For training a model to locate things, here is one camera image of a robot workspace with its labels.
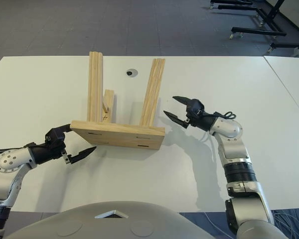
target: gray floor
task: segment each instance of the gray floor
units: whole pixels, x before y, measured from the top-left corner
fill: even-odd
[[[232,26],[257,27],[253,11],[208,7],[208,0],[0,0],[0,59],[88,55],[91,50],[104,55],[261,56],[269,48],[269,36],[228,38]],[[288,33],[280,41],[299,42],[299,32],[287,21],[278,16],[277,23]],[[277,49],[272,55],[291,53]]]

